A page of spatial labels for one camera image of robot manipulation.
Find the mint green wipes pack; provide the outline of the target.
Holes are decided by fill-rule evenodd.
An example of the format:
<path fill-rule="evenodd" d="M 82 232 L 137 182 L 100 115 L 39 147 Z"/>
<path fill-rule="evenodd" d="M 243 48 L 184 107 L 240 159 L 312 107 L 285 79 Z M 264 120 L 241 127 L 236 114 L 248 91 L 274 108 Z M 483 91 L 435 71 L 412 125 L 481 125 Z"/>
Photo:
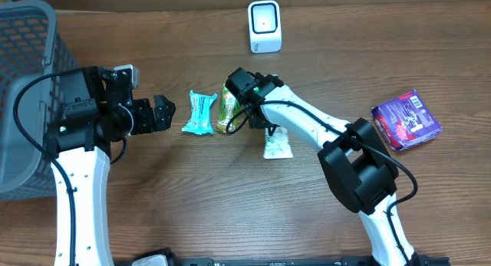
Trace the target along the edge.
<path fill-rule="evenodd" d="M 189 92 L 191 116 L 186 125 L 181 129 L 185 133 L 196 135 L 214 134 L 211 123 L 211 109 L 217 98 L 217 93 L 212 96 L 198 94 L 193 90 Z"/>

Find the white tube gold cap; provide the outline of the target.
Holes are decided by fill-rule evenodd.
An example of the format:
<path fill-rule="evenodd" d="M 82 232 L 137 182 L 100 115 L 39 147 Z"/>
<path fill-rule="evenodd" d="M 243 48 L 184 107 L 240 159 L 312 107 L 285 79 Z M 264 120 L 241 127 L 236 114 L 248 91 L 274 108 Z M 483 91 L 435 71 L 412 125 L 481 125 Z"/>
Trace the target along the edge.
<path fill-rule="evenodd" d="M 269 135 L 268 129 L 265 129 L 263 157 L 265 159 L 290 159 L 293 157 L 286 128 L 277 127 L 271 136 Z"/>

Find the green yellow snack packet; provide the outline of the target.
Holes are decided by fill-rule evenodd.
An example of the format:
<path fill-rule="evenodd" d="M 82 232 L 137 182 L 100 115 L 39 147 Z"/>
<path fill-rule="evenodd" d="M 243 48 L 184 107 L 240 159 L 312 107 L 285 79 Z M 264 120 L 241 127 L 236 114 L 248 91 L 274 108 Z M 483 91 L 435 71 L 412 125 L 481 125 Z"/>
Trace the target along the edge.
<path fill-rule="evenodd" d="M 216 129 L 221 133 L 227 132 L 229 121 L 240 111 L 241 106 L 225 84 L 222 87 L 222 99 L 219 108 L 219 118 Z"/>

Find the purple Carefree pad pack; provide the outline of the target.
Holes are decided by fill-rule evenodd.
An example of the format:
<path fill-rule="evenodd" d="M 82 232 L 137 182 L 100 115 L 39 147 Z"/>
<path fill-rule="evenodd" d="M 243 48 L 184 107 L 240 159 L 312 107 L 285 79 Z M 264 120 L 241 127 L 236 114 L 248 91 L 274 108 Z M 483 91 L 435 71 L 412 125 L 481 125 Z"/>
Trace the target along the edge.
<path fill-rule="evenodd" d="M 373 107 L 371 117 L 393 150 L 425 143 L 443 130 L 415 89 Z"/>

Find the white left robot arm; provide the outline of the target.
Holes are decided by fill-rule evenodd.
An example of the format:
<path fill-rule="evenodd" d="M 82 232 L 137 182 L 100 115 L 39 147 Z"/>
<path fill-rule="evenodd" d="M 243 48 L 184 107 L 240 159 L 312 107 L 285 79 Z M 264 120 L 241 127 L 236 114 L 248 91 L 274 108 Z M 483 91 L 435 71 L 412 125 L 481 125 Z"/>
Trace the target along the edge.
<path fill-rule="evenodd" d="M 163 95 L 134 99 L 140 72 L 84 67 L 60 76 L 61 118 L 48 125 L 45 145 L 57 194 L 56 265 L 112 265 L 107 180 L 112 143 L 168 130 L 176 106 Z"/>

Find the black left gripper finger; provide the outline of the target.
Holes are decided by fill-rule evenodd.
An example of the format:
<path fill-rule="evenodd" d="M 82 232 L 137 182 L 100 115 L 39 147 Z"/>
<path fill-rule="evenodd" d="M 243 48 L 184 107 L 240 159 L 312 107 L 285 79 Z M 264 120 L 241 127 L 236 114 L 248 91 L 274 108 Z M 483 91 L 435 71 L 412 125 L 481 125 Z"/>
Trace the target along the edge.
<path fill-rule="evenodd" d="M 155 113 L 156 131 L 168 130 L 171 127 L 173 115 L 166 111 L 157 111 Z"/>
<path fill-rule="evenodd" d="M 155 114 L 159 115 L 174 115 L 176 111 L 176 105 L 172 101 L 168 100 L 165 96 L 163 95 L 154 95 L 153 96 L 153 101 L 154 101 L 154 112 Z"/>

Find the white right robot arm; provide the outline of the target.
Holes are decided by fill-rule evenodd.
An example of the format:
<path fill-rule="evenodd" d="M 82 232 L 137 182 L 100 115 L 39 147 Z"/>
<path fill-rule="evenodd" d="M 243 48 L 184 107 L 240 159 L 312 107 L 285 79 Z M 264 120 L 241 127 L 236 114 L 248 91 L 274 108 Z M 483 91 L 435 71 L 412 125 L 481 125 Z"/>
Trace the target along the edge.
<path fill-rule="evenodd" d="M 379 265 L 415 265 L 418 255 L 407 240 L 397 205 L 396 178 L 404 166 L 392 159 L 375 128 L 360 118 L 350 123 L 332 117 L 300 97 L 274 75 L 245 73 L 229 86 L 248 119 L 274 131 L 287 129 L 317 153 L 329 189 L 360 216 Z"/>

